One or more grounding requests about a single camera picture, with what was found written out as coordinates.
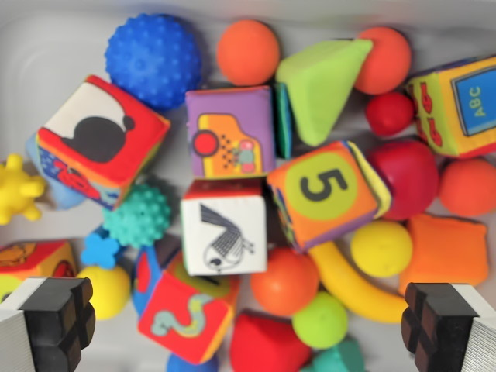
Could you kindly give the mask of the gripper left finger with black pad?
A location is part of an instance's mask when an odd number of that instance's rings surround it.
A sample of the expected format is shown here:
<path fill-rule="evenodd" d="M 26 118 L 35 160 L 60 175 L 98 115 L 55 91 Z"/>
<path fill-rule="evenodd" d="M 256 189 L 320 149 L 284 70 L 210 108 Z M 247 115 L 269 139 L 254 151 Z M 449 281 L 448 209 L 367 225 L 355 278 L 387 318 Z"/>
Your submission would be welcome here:
<path fill-rule="evenodd" d="M 95 332 L 91 280 L 30 277 L 1 303 L 2 371 L 74 371 Z"/>

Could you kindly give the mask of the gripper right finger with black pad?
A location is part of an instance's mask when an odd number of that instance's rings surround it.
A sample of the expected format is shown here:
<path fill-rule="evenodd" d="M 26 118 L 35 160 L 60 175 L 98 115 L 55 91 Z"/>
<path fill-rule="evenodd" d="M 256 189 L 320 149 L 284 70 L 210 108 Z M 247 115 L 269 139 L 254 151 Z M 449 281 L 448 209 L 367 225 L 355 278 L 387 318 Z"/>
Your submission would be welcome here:
<path fill-rule="evenodd" d="M 494 371 L 495 308 L 469 284 L 410 283 L 401 335 L 419 371 Z"/>

